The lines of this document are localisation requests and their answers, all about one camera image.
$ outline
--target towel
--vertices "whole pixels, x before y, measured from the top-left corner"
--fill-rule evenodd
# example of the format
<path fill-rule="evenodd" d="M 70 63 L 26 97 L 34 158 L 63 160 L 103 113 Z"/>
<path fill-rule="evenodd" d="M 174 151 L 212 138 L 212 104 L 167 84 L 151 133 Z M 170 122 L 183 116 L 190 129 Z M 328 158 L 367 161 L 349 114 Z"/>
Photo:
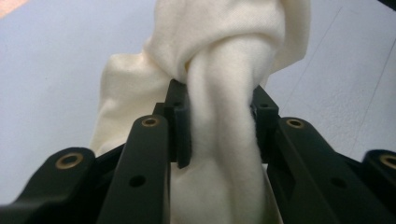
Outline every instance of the towel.
<path fill-rule="evenodd" d="M 142 52 L 106 65 L 91 148 L 124 143 L 174 78 L 190 96 L 192 158 L 171 165 L 171 222 L 280 222 L 249 106 L 270 74 L 304 57 L 309 14 L 309 0 L 159 0 Z"/>

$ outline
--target white cloth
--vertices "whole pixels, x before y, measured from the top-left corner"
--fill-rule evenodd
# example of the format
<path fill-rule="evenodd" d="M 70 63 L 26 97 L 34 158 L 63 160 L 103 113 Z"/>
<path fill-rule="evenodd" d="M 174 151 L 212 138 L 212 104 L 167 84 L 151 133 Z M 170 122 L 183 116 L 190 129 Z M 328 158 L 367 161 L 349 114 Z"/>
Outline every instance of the white cloth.
<path fill-rule="evenodd" d="M 124 143 L 175 78 L 188 86 L 193 154 L 188 167 L 172 166 L 172 223 L 278 222 L 249 105 L 260 82 L 304 57 L 309 8 L 309 0 L 159 0 L 142 53 L 107 63 L 92 149 Z"/>

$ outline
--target screw hole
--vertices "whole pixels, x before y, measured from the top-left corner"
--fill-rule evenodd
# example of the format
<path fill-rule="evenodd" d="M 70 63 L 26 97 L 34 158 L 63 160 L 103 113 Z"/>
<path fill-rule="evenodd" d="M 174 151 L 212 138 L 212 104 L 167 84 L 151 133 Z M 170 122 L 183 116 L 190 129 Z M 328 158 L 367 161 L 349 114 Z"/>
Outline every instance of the screw hole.
<path fill-rule="evenodd" d="M 304 127 L 304 124 L 297 119 L 288 119 L 286 122 L 293 128 L 302 129 Z"/>
<path fill-rule="evenodd" d="M 129 185 L 132 188 L 139 188 L 143 186 L 145 183 L 146 183 L 146 178 L 142 175 L 136 175 L 132 177 L 131 180 L 129 181 Z"/>
<path fill-rule="evenodd" d="M 332 184 L 335 185 L 339 189 L 346 189 L 347 188 L 347 183 L 345 180 L 341 178 L 334 177 L 331 179 Z"/>
<path fill-rule="evenodd" d="M 155 118 L 148 118 L 148 119 L 144 119 L 142 121 L 142 125 L 145 127 L 154 127 L 156 126 L 160 121 L 158 119 Z"/>
<path fill-rule="evenodd" d="M 59 158 L 59 160 L 56 161 L 55 166 L 60 170 L 70 169 L 82 162 L 82 159 L 83 156 L 81 153 L 71 152 Z"/>

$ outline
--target fabric fold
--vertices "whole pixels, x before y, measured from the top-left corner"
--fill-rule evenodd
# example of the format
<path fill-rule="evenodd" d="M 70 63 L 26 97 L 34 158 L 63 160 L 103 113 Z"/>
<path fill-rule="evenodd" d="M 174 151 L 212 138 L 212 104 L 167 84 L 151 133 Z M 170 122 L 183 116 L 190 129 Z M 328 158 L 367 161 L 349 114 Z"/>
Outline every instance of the fabric fold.
<path fill-rule="evenodd" d="M 309 0 L 160 0 L 155 15 L 143 52 L 106 65 L 92 149 L 125 142 L 175 78 L 188 87 L 193 154 L 172 165 L 172 223 L 279 222 L 249 105 L 271 73 L 304 57 Z"/>

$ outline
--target black plastic part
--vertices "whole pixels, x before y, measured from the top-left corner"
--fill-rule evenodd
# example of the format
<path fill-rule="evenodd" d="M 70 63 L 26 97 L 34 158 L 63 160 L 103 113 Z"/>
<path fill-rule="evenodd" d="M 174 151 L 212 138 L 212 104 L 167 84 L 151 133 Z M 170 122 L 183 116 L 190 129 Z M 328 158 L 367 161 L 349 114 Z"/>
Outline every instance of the black plastic part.
<path fill-rule="evenodd" d="M 285 224 L 396 223 L 311 124 L 283 118 L 267 173 Z"/>
<path fill-rule="evenodd" d="M 361 163 L 361 178 L 393 215 L 396 215 L 396 153 L 371 150 Z"/>
<path fill-rule="evenodd" d="M 256 120 L 257 144 L 262 155 L 262 162 L 268 163 L 271 158 L 271 148 L 275 143 L 274 134 L 279 119 L 279 108 L 261 86 L 254 90 L 250 108 Z"/>
<path fill-rule="evenodd" d="M 137 119 L 97 223 L 169 223 L 169 169 L 167 120 Z"/>
<path fill-rule="evenodd" d="M 79 223 L 87 203 L 85 193 L 92 189 L 94 163 L 93 153 L 86 148 L 71 147 L 53 154 L 31 177 L 19 198 L 0 207 L 0 222 Z"/>
<path fill-rule="evenodd" d="M 161 112 L 161 105 L 154 113 Z M 171 80 L 163 105 L 163 115 L 169 122 L 170 158 L 177 161 L 178 168 L 184 168 L 191 160 L 190 100 L 187 87 Z"/>
<path fill-rule="evenodd" d="M 384 4 L 387 7 L 392 8 L 393 10 L 396 10 L 396 0 L 378 0 L 382 4 Z"/>

